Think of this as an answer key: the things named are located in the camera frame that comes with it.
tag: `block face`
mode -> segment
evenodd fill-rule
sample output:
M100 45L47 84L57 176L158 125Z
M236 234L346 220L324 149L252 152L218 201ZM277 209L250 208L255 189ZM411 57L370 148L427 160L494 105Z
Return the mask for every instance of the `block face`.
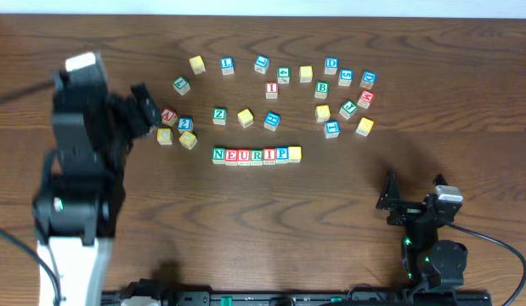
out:
M368 109L370 104L372 104L372 101L374 101L375 97L376 95L374 93L371 93L368 90L363 90L363 92L361 93L359 97L359 100L357 101L357 105L359 107Z
M222 108L213 109L213 124L225 125L227 124L227 110Z
M291 69L289 67L278 68L278 83L288 84L291 80Z
M312 82L313 76L314 70L312 69L312 66L300 67L300 82Z
M231 57L221 59L221 72L224 76L235 73L235 62Z
M179 118L178 131L180 133L193 132L193 120L191 118Z
M276 149L264 149L263 150L263 164L264 165L275 165L276 164Z
M303 158L303 149L299 146L289 147L289 162L300 162Z
M342 115L346 119L349 119L355 114L355 111L357 111L357 105L355 105L355 103L351 100L348 100L340 108L340 115Z
M185 131L179 138L179 143L185 148L191 150L196 145L196 136L189 131Z
M157 129L157 141L161 145L172 144L172 130L170 128L158 128Z
M359 126L357 127L357 130L355 132L363 136L368 136L368 133L370 133L373 126L374 122L371 119L363 117L363 119L361 119L361 122L359 122Z
M365 71L363 78L361 79L360 86L366 89L372 89L372 86L376 83L376 73L372 71Z
M315 98L325 99L329 93L328 82L317 82L315 84Z
M225 149L224 148L213 148L212 162L214 164L219 164L219 165L225 163Z
M276 163L283 164L289 162L289 148L276 148Z
M320 105L315 108L315 120L317 122L326 122L331 117L329 105Z
M191 86L186 78L180 76L174 81L174 89L176 89L179 94L184 95L191 90Z
M266 83L266 99L278 99L278 83L267 82Z
M258 55L257 59L255 59L255 71L259 73L265 74L266 71L269 69L270 66L270 59L267 57L264 57L262 55Z
M340 78L338 79L338 86L349 86L353 81L353 70L342 69L340 70Z
M225 150L225 165L238 166L238 150Z
M165 109L161 113L162 123L173 127L174 123L178 120L178 115L173 110Z
M270 131L275 131L278 125L280 125L280 115L269 112L264 119L264 127Z
M340 125L338 121L330 121L325 123L325 137L334 138L340 134Z
M204 61L202 60L202 57L200 55L195 56L194 58L190 58L189 62L191 63L191 68L193 68L193 72L196 75L206 71Z
M263 165L263 150L252 150L252 166Z
M251 166L252 151L238 150L238 166Z
M325 59L325 74L335 75L338 70L338 59L337 58L326 58Z
M253 114L248 109L245 109L238 113L238 121L243 128L247 128L253 124Z

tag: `wood grain surface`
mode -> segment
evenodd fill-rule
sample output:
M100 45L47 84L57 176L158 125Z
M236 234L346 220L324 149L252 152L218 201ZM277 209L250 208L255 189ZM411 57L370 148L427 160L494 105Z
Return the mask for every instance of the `wood grain surface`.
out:
M526 257L526 20L225 18L182 16L0 15L0 96L49 79L72 55L101 50L110 89L127 94L145 81L159 107L192 116L198 144L135 143L106 289L142 277L208 285L214 290L347 290L357 283L407 281L400 262L404 229L375 209L386 171L405 198L419 201L443 173L465 196L456 222L515 246ZM253 70L271 59L266 75ZM194 76L188 59L201 55ZM224 77L219 59L236 70ZM350 88L323 74L327 56L354 70ZM291 67L291 84L266 100L265 81ZM298 67L312 65L301 84ZM378 74L376 100L349 121L338 115L357 100L363 70ZM172 81L184 75L191 91ZM326 100L314 84L330 82ZM54 146L52 89L0 102L0 226L36 245L31 198L42 157ZM342 132L325 139L314 118L328 104ZM212 108L229 110L227 126ZM255 124L236 114L250 108ZM277 132L263 128L268 111ZM376 122L354 133L362 116ZM301 145L300 164L214 166L215 145ZM452 229L441 239L469 250L465 288L502 304L522 270L511 253ZM37 266L0 241L0 305L35 305ZM526 305L526 287L516 305Z

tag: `brown tabletop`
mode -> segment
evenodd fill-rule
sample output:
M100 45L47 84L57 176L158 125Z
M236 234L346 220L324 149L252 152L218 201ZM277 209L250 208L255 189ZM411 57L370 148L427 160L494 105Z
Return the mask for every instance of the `brown tabletop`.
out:
M111 90L146 82L158 107L192 116L198 137L187 150L176 126L172 147L155 136L135 142L106 289L148 277L230 291L405 283L404 228L375 209L390 168L412 201L443 173L465 196L456 223L526 257L526 20L0 15L0 95L90 50L101 50ZM271 60L266 75L253 69L258 54ZM196 55L206 64L197 76ZM221 73L225 56L233 76ZM324 75L325 57L353 69L351 87ZM291 83L265 99L282 65ZM311 83L299 82L301 65L313 66ZM377 73L376 99L346 121L339 108L359 97L364 70ZM172 85L182 75L185 96ZM314 98L316 81L330 83L327 99ZM0 103L0 226L32 246L31 198L54 146L51 97L49 89ZM337 139L315 121L323 104L340 122ZM225 127L212 124L216 106L229 110ZM246 129L236 116L245 108L255 116ZM276 132L263 128L268 111L281 115ZM363 116L375 122L367 138L355 134ZM301 145L303 159L213 165L216 145ZM439 234L468 248L464 288L489 291L495 305L512 294L522 273L515 256L452 229ZM38 282L37 266L0 241L0 305L36 304ZM526 287L515 304L526 305Z

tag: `toy block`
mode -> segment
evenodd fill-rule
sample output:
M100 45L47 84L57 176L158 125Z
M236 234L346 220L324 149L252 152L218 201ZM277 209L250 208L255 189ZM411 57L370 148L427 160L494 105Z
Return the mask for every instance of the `toy block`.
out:
M253 114L248 109L245 109L238 113L238 121L243 128L247 128L253 124Z
M289 147L289 162L300 162L302 158L303 149L301 147Z
M312 82L313 76L314 71L312 70L312 66L300 67L300 82Z
M355 132L366 137L368 136L368 133L370 133L373 126L374 122L371 119L363 117L363 119L361 119L361 122L359 122L357 131Z
M329 105L320 105L315 108L315 120L317 122L325 122L331 117L331 109Z
M325 138L335 138L340 134L338 121L325 122Z
M372 101L374 101L374 97L376 97L374 93L371 93L368 90L363 90L363 92L361 93L359 97L359 100L357 101L357 105L359 107L368 109Z
M372 71L365 71L363 78L361 79L360 86L366 89L372 89L372 86L376 83L376 73Z
M161 145L172 144L172 130L170 128L158 128L157 129L157 141Z
M193 68L193 72L196 75L206 71L204 61L202 61L202 57L200 55L195 56L194 58L190 58L189 62L191 63L191 68Z
M257 59L255 59L255 71L256 72L265 74L266 71L269 69L269 66L270 66L270 59L268 57L258 55Z
M353 81L353 70L342 69L340 70L340 78L338 79L338 86L349 86Z
M266 83L266 99L278 99L278 83Z
M315 98L325 99L329 93L328 82L317 82L315 84Z
M291 80L291 69L289 67L278 68L278 83L289 84Z
M251 166L252 164L252 151L251 150L238 150L238 166Z
M176 89L179 94L184 95L191 90L191 86L186 78L180 76L174 81L174 89Z
M276 149L264 149L263 150L263 165L275 165L276 164Z
M224 76L235 74L235 62L232 60L232 58L221 59L221 72Z
M238 166L238 150L225 150L225 165Z
M289 162L289 148L276 148L276 164Z
M161 113L162 123L173 127L174 123L178 120L178 115L173 110L165 109Z
M263 165L263 150L252 150L252 166Z
M179 133L193 132L193 119L191 119L191 118L179 118L178 131L179 131Z
M357 111L357 105L355 105L355 103L351 100L348 100L346 103L344 103L344 105L342 105L339 113L344 118L349 119L355 114L355 111Z
M214 108L213 109L213 124L225 125L227 124L227 110Z
M264 128L275 131L278 125L280 125L280 115L269 112L268 115L266 115L266 119L264 119Z
M182 146L191 150L196 145L197 140L196 140L196 136L193 133L189 131L185 131L183 134L181 134L181 137L179 138L179 142L181 143Z
M336 75L338 70L338 59L337 58L326 58L325 59L325 74Z
M225 163L225 149L213 148L212 162L214 164L223 165Z

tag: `white background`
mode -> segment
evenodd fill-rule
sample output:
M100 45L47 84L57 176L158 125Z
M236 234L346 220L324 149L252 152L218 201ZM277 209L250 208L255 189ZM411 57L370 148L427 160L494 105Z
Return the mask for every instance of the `white background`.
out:
M526 0L0 0L0 13L526 19Z

